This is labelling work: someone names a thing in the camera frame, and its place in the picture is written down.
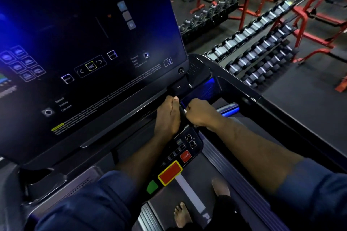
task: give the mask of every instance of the person's right hand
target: person's right hand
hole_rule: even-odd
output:
[[[207,101],[192,99],[186,108],[187,119],[196,126],[204,126],[214,131],[223,118]]]

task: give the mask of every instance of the person's left hand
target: person's left hand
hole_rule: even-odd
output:
[[[162,105],[157,109],[154,137],[160,137],[164,142],[169,142],[178,132],[181,123],[178,97],[167,96]]]

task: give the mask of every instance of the green button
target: green button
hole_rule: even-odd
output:
[[[147,186],[147,192],[151,195],[155,190],[158,189],[158,185],[154,182],[154,180],[150,181]]]

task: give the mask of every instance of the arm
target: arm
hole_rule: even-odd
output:
[[[347,229],[347,175],[333,173],[193,99],[186,117],[215,132],[269,194],[323,230]]]
[[[116,171],[61,201],[40,219],[35,230],[130,230],[137,218],[132,212],[136,210],[138,191],[179,125],[179,100],[167,96],[157,110],[153,138]]]
[[[207,102],[193,99],[187,119],[215,132],[259,185],[274,194],[303,157],[251,132],[245,126],[220,115]]]

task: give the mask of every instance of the black pants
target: black pants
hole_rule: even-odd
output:
[[[167,231],[201,231],[197,223],[188,223],[183,228],[169,228]],[[243,219],[234,200],[227,195],[218,196],[212,213],[212,220],[204,229],[212,230],[242,230],[252,231],[249,224]]]

